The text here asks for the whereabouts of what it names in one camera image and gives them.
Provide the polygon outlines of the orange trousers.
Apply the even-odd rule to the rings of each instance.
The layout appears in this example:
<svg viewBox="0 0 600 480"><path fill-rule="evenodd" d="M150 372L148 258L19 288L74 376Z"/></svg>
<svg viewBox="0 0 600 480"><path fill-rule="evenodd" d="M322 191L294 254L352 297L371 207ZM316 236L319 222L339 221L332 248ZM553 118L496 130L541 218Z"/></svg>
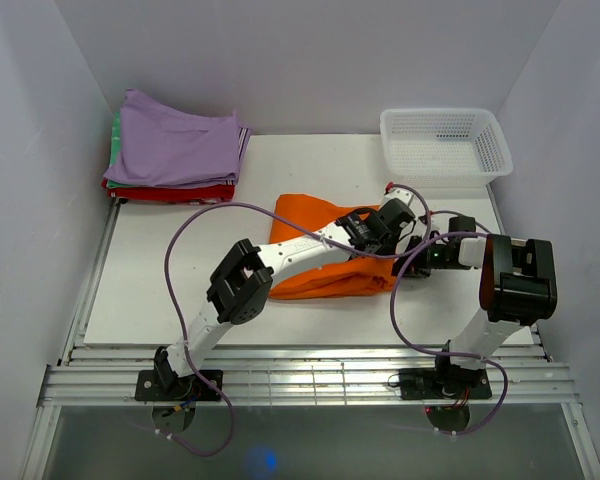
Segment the orange trousers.
<svg viewBox="0 0 600 480"><path fill-rule="evenodd" d="M310 195L283 194L276 201L274 213L316 231L352 210ZM281 282L272 288L269 297L289 301L380 294L395 284L392 266L391 259L365 257L328 264Z"/></svg>

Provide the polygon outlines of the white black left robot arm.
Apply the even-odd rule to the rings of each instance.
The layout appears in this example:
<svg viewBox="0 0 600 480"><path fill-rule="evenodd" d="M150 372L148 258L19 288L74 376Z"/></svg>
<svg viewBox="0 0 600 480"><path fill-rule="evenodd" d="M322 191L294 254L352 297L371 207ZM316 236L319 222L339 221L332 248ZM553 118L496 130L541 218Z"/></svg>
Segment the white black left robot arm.
<svg viewBox="0 0 600 480"><path fill-rule="evenodd" d="M281 219L301 235L265 245L255 245L248 239L236 242L212 272L199 313L186 321L171 281L171 255L189 224L216 207L195 213L176 231L164 257L164 278L181 336L155 353L153 373L157 388L170 399L185 397L191 390L192 377L199 373L197 367L211 350L232 327L255 319L264 310L270 290L280 283L358 258L399 259L396 247L401 234L406 225L416 220L412 200L413 196L406 192L387 194L379 208L355 209L314 232Z"/></svg>

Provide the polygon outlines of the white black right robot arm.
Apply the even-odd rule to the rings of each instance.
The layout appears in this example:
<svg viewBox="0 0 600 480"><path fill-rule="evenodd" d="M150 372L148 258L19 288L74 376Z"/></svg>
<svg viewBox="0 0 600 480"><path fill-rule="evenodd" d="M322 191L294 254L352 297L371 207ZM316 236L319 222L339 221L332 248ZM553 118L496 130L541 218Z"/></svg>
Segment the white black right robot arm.
<svg viewBox="0 0 600 480"><path fill-rule="evenodd" d="M481 225L473 217L453 213L449 236L420 251L407 268L400 259L394 277L427 278L433 270L481 271L480 308L466 327L443 347L477 357L446 355L435 358L432 368L402 369L398 387L403 400L454 400L457 405L492 396L484 360L511 335L550 318L557 306L553 247L549 241L516 240L489 233L469 238Z"/></svg>

